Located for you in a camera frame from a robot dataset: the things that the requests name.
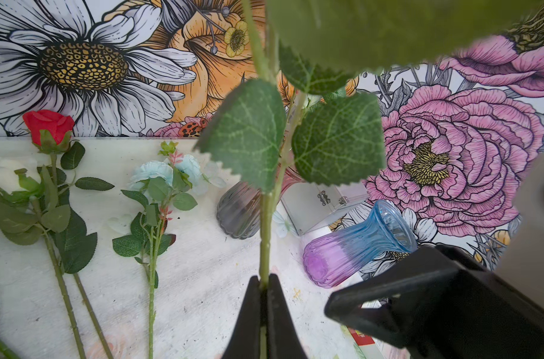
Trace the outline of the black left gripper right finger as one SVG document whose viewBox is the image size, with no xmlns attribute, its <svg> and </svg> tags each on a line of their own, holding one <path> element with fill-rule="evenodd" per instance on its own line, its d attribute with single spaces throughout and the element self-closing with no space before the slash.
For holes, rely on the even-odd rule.
<svg viewBox="0 0 544 359">
<path fill-rule="evenodd" d="M 297 336 L 279 277 L 270 274 L 266 294 L 267 358 L 308 359 Z"/>
</svg>

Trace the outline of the blue purple glass vase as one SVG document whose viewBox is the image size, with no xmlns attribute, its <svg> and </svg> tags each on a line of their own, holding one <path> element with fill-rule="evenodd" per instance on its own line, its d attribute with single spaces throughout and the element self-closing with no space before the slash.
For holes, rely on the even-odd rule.
<svg viewBox="0 0 544 359">
<path fill-rule="evenodd" d="M 383 253 L 411 254 L 416 249 L 415 234 L 399 209 L 378 200 L 365 221 L 308 243 L 303 267 L 314 284 L 330 289 Z"/>
</svg>

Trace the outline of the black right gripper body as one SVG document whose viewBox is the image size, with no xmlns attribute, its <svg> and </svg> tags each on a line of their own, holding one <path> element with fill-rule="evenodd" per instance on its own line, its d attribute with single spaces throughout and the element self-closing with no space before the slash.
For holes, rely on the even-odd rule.
<svg viewBox="0 0 544 359">
<path fill-rule="evenodd" d="M 413 358 L 544 358 L 544 309 L 459 248 L 420 248 L 325 315 Z"/>
</svg>

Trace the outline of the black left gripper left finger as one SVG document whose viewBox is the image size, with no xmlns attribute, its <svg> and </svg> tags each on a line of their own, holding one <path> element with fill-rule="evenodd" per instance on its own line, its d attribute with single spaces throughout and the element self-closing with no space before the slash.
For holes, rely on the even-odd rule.
<svg viewBox="0 0 544 359">
<path fill-rule="evenodd" d="M 222 359 L 260 358 L 261 315 L 262 295 L 259 289 L 259 279 L 257 276 L 252 276 L 248 282 L 233 334 Z"/>
</svg>

